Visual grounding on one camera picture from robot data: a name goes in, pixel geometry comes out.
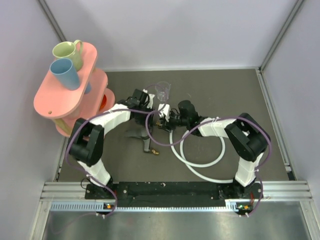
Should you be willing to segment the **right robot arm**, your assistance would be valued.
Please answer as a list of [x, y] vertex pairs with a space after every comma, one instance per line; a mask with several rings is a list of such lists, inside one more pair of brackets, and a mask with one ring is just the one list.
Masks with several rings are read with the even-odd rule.
[[218, 137], [222, 144], [220, 155], [204, 167], [218, 163], [225, 154], [225, 139], [229, 139], [239, 156], [235, 176], [231, 180], [217, 180], [198, 173], [197, 164], [186, 160], [182, 152], [175, 155], [198, 177], [218, 185], [219, 193], [223, 198], [245, 198], [252, 191], [252, 185], [257, 179], [261, 167], [261, 159], [266, 151], [271, 150], [271, 138], [263, 128], [248, 114], [242, 113], [236, 118], [210, 118], [200, 116], [189, 100], [178, 104], [175, 112], [169, 104], [160, 104], [158, 107], [158, 127], [169, 132], [169, 143], [173, 145], [173, 131], [177, 127], [185, 127], [188, 134], [197, 137]]

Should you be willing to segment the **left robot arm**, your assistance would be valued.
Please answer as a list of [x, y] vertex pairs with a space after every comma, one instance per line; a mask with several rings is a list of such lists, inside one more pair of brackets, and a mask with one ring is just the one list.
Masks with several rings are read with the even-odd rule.
[[126, 136], [143, 140], [143, 151], [151, 153], [151, 139], [148, 134], [152, 131], [153, 118], [146, 120], [146, 117], [154, 110], [154, 97], [155, 95], [148, 93], [146, 89], [135, 89], [132, 96], [118, 101], [111, 109], [88, 120], [76, 120], [64, 159], [68, 162], [68, 156], [71, 155], [78, 162], [102, 198], [109, 198], [114, 191], [112, 177], [102, 161], [106, 134], [120, 124], [134, 119], [135, 123], [142, 127], [128, 130]]

